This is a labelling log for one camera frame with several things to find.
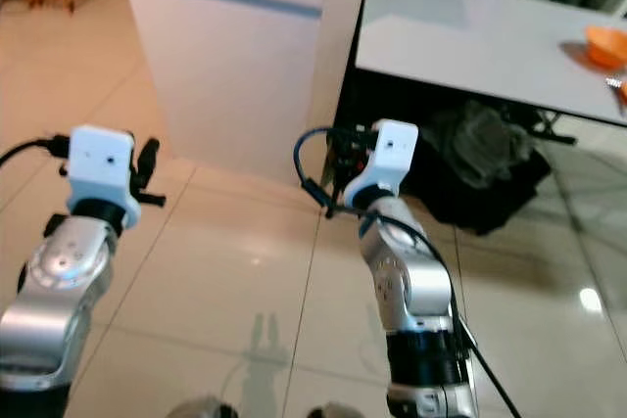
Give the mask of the white cabinet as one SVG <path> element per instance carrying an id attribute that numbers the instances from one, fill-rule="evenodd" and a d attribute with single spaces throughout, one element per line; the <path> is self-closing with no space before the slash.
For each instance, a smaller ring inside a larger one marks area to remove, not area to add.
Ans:
<path id="1" fill-rule="evenodd" d="M 171 147 L 296 185 L 294 145 L 331 124 L 362 0 L 129 0 Z"/>

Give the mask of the black bag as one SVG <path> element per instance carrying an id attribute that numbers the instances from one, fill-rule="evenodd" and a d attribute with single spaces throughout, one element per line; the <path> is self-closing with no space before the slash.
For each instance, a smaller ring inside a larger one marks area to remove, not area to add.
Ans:
<path id="1" fill-rule="evenodd" d="M 421 120 L 403 189 L 436 220 L 482 236 L 536 199 L 552 172 L 527 130 L 470 101 Z"/>

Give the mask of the grey table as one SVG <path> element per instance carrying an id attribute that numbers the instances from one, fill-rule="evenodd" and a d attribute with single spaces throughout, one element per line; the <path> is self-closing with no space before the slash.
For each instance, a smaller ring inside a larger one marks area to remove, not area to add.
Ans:
<path id="1" fill-rule="evenodd" d="M 627 20 L 545 0 L 363 0 L 357 66 L 627 127 L 573 48 Z"/>

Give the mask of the orange bowl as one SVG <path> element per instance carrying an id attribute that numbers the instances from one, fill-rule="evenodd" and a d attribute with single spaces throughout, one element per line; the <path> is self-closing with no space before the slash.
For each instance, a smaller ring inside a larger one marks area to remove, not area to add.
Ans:
<path id="1" fill-rule="evenodd" d="M 587 25 L 584 28 L 584 55 L 593 65 L 605 70 L 627 68 L 627 30 Z"/>

